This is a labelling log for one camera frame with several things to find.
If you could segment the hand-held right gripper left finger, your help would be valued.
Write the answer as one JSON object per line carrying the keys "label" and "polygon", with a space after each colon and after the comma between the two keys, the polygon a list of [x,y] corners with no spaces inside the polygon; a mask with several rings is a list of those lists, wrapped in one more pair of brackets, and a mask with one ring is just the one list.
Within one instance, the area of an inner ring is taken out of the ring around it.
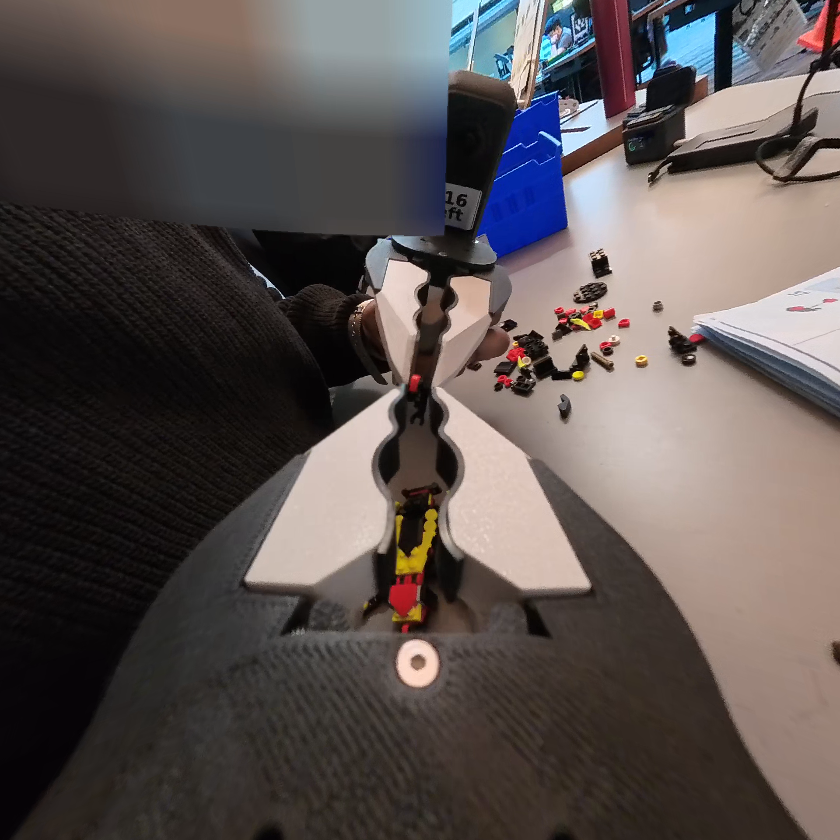
{"label": "hand-held right gripper left finger", "polygon": [[404,426],[406,389],[392,388],[310,449],[244,583],[313,601],[366,601],[394,505],[380,464]]}

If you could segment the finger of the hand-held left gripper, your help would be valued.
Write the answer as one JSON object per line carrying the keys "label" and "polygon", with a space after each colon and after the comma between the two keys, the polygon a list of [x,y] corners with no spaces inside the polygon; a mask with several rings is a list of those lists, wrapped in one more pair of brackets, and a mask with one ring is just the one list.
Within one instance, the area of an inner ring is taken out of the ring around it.
{"label": "finger of the hand-held left gripper", "polygon": [[454,276],[430,292],[423,310],[423,364],[427,384],[447,384],[469,364],[490,327],[490,281]]}
{"label": "finger of the hand-held left gripper", "polygon": [[423,308],[421,292],[427,289],[429,272],[404,259],[389,258],[384,278],[374,294],[380,335],[395,383],[406,385],[413,375]]}

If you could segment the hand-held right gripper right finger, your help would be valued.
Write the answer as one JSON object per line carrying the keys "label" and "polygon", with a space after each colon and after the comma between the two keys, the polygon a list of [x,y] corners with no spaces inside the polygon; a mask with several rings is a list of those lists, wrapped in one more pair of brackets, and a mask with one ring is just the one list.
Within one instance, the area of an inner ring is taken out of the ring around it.
{"label": "hand-held right gripper right finger", "polygon": [[429,403],[448,599],[525,602],[587,594],[591,582],[531,459],[441,388]]}

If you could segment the lego spider model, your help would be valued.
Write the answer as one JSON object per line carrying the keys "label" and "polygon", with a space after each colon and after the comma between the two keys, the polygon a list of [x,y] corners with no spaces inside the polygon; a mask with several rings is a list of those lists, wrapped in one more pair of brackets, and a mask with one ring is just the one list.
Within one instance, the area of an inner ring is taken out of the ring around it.
{"label": "lego spider model", "polygon": [[438,483],[402,491],[394,502],[392,540],[374,562],[376,590],[364,603],[362,616],[369,618],[387,607],[392,623],[401,633],[423,627],[437,607],[431,588],[435,577],[438,546]]}

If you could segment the lego instruction booklet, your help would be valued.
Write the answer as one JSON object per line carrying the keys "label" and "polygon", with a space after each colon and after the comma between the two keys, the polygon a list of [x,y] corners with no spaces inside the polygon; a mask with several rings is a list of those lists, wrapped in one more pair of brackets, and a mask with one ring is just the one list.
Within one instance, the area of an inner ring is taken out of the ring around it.
{"label": "lego instruction booklet", "polygon": [[839,417],[839,268],[752,303],[697,315],[694,332]]}

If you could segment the person's left forearm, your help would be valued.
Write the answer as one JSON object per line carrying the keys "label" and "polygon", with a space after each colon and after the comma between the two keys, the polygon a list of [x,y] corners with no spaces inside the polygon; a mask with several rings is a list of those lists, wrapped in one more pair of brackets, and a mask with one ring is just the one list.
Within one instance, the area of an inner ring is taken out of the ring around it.
{"label": "person's left forearm", "polygon": [[327,386],[347,385],[369,374],[350,336],[351,316],[368,297],[317,283],[272,299],[297,331]]}

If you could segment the pile of loose lego pieces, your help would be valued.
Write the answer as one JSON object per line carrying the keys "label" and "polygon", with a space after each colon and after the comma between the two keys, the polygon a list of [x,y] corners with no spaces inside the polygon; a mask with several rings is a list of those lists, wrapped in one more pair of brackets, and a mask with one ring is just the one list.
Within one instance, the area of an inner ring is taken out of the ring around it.
{"label": "pile of loose lego pieces", "polygon": [[[493,369],[493,391],[531,397],[542,383],[582,383],[594,371],[612,375],[616,371],[616,350],[622,331],[631,328],[629,317],[615,307],[597,301],[589,306],[575,303],[553,310],[556,323],[549,337],[532,329],[511,335],[509,352]],[[556,343],[581,337],[567,364],[554,359]]]}

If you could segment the person's left hand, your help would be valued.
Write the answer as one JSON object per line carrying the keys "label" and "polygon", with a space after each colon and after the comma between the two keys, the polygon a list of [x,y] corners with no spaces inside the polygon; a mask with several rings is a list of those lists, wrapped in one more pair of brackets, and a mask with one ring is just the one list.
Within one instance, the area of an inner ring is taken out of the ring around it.
{"label": "person's left hand", "polygon": [[471,369],[477,364],[506,356],[509,352],[511,339],[509,332],[498,325],[491,326],[486,335],[479,342],[476,350],[469,357],[465,367]]}

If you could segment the blue bin with tag sticker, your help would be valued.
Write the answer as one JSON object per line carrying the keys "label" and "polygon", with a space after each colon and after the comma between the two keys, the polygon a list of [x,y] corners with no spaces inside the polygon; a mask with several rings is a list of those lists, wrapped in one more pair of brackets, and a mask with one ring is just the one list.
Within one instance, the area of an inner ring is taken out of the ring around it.
{"label": "blue bin with tag sticker", "polygon": [[517,112],[479,235],[500,258],[567,226],[560,105],[554,92]]}

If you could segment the black device with display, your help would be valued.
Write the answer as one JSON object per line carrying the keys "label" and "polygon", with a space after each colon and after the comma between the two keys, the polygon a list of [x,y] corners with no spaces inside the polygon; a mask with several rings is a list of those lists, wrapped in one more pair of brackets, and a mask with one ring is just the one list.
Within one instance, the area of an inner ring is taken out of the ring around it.
{"label": "black device with display", "polygon": [[644,105],[623,119],[622,138],[627,165],[662,161],[686,137],[686,108],[695,94],[697,69],[670,65],[657,70],[647,84]]}

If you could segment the black charger device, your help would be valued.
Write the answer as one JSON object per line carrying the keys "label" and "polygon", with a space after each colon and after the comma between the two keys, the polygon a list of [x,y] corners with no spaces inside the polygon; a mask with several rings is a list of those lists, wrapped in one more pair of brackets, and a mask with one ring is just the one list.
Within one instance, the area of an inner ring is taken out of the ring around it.
{"label": "black charger device", "polygon": [[698,134],[675,148],[647,175],[647,183],[654,184],[660,172],[674,175],[683,172],[755,162],[764,144],[768,151],[787,151],[795,142],[813,131],[818,120],[818,107],[804,110],[798,122],[794,109],[787,108],[767,119],[744,123],[728,129]]}

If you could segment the orange traffic cone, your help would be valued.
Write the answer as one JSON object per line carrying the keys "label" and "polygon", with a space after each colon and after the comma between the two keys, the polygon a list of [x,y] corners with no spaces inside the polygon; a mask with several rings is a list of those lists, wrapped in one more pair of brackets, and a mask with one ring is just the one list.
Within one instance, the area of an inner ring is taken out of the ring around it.
{"label": "orange traffic cone", "polygon": [[832,49],[838,48],[839,44],[839,2],[825,1],[824,6],[815,19],[813,26],[799,36],[796,44],[815,55],[820,55],[826,47],[826,28],[831,13],[834,13],[832,30]]}

